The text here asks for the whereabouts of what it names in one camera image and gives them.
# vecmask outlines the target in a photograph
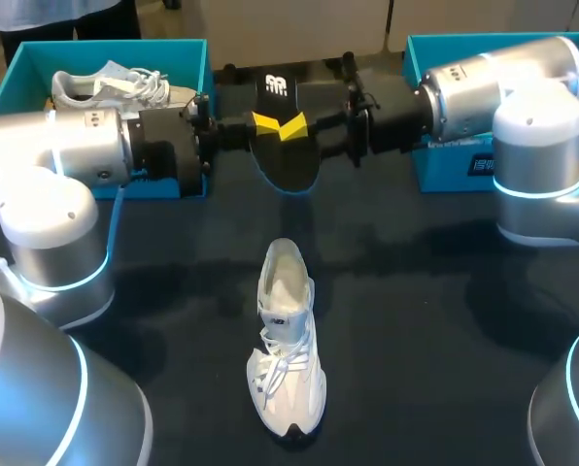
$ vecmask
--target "person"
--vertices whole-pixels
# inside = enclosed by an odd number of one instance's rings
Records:
[[[9,66],[22,42],[141,39],[135,0],[0,0]]]

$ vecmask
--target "blue shoe box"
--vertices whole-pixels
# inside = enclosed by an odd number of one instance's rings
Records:
[[[56,71],[90,75],[108,60],[126,68],[158,70],[167,75],[172,85],[208,93],[214,104],[214,82],[206,41],[28,42],[17,51],[0,86],[0,115],[43,111],[51,95],[51,79]],[[116,188],[93,190],[97,199],[113,199],[116,193]],[[126,189],[125,197],[176,199],[179,190],[173,180],[134,182]]]
[[[415,86],[434,66],[557,34],[571,39],[579,49],[579,32],[410,36],[402,74]],[[412,155],[422,192],[493,190],[492,145],[492,133],[485,133],[460,142],[430,142],[427,148],[414,150]]]

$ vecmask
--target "new balance logo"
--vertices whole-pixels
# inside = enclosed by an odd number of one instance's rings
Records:
[[[285,78],[266,75],[266,90],[273,94],[288,96],[288,83]]]

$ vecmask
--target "person's leg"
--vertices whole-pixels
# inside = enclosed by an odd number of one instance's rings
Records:
[[[113,8],[81,17],[76,32],[83,41],[140,39],[135,0],[121,0]]]
[[[48,24],[23,31],[0,31],[0,39],[2,42],[2,48],[5,51],[5,61],[7,62],[7,66],[11,65],[11,61],[14,59],[17,49],[19,49],[22,42],[71,41],[73,38],[73,21],[57,22],[55,24]]]

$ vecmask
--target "glowing blue light ring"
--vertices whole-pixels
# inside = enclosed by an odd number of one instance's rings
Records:
[[[570,375],[572,365],[572,354],[574,354],[574,349],[576,348],[577,343],[579,343],[579,337],[572,344],[570,352],[568,353],[568,358],[565,361],[565,385],[568,390],[568,397],[570,398],[572,410],[574,411],[574,414],[577,416],[577,420],[579,421],[579,405],[577,404],[577,400],[574,398],[574,390],[572,389],[572,377]]]
[[[35,284],[33,282],[30,282],[29,280],[27,280],[25,277],[23,277],[22,275],[20,275],[20,278],[22,279],[22,281],[30,286],[33,289],[36,289],[38,291],[46,291],[48,293],[58,293],[60,291],[68,291],[70,289],[74,289],[74,288],[78,288],[79,286],[83,286],[84,284],[89,283],[91,280],[97,278],[97,276],[99,274],[101,274],[104,269],[106,268],[106,266],[108,265],[108,262],[110,261],[110,253],[107,251],[106,252],[106,257],[104,258],[104,261],[102,262],[102,265],[99,266],[99,268],[93,272],[91,275],[89,275],[88,277],[86,277],[85,279],[80,280],[79,282],[75,282],[75,283],[71,283],[71,284],[66,284],[64,286],[41,286],[40,284]]]
[[[86,367],[86,359],[85,354],[83,353],[83,349],[80,348],[78,342],[71,339],[74,347],[76,348],[76,352],[78,353],[78,357],[80,359],[80,369],[81,369],[81,381],[80,381],[80,393],[78,394],[78,402],[76,403],[76,409],[74,410],[74,415],[72,416],[72,420],[69,423],[69,427],[65,431],[65,435],[63,439],[60,441],[58,448],[50,458],[50,461],[46,463],[46,466],[57,466],[58,462],[62,459],[65,451],[69,448],[74,439],[74,435],[76,435],[76,431],[78,430],[78,426],[80,425],[80,419],[83,416],[83,411],[85,410],[85,403],[86,403],[86,392],[88,390],[88,370]]]
[[[562,189],[560,191],[532,193],[532,192],[513,191],[512,189],[508,189],[507,187],[504,187],[501,184],[499,184],[496,178],[493,178],[493,183],[494,187],[496,187],[503,194],[507,194],[513,197],[522,197],[523,199],[555,199],[556,197],[562,197],[565,196],[566,194],[570,194],[571,192],[576,191],[579,188],[579,181],[578,181],[573,186],[567,187],[566,189]]]

